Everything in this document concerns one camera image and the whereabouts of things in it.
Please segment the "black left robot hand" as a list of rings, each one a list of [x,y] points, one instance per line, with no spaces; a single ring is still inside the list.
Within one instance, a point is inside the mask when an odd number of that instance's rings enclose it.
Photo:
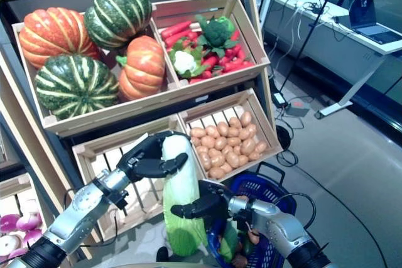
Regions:
[[[188,159],[187,153],[180,153],[173,159],[162,159],[163,142],[167,137],[182,136],[190,142],[190,137],[176,131],[163,131],[151,134],[130,151],[125,153],[117,164],[130,182],[143,178],[165,178],[179,171]]]

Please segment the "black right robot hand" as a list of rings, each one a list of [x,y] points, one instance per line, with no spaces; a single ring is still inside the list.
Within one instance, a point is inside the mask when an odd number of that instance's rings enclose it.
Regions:
[[[186,205],[173,205],[170,212],[185,219],[229,218],[229,202],[235,194],[228,187],[212,180],[199,180],[198,188],[200,198]]]

